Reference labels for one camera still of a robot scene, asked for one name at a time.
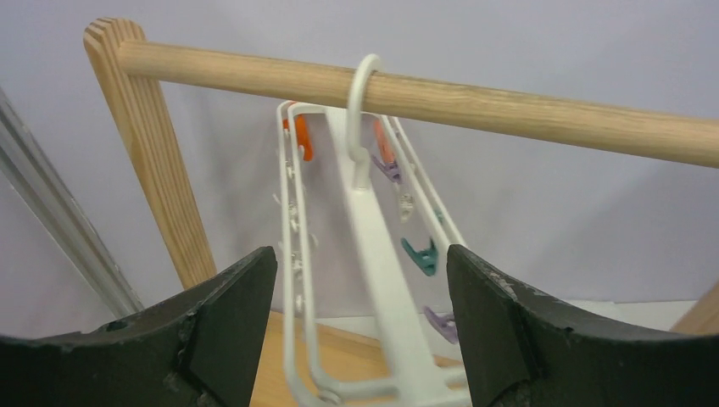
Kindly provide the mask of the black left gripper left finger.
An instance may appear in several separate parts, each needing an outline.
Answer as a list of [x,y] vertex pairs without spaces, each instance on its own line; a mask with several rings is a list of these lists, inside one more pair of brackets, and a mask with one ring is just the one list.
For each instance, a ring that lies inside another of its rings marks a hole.
[[247,406],[277,272],[261,247],[89,333],[2,337],[4,406]]

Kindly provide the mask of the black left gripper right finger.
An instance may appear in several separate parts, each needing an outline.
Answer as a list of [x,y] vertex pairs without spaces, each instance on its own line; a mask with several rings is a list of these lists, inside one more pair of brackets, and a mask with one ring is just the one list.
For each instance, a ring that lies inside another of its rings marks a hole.
[[578,308],[459,244],[449,293],[475,406],[715,406],[718,338]]

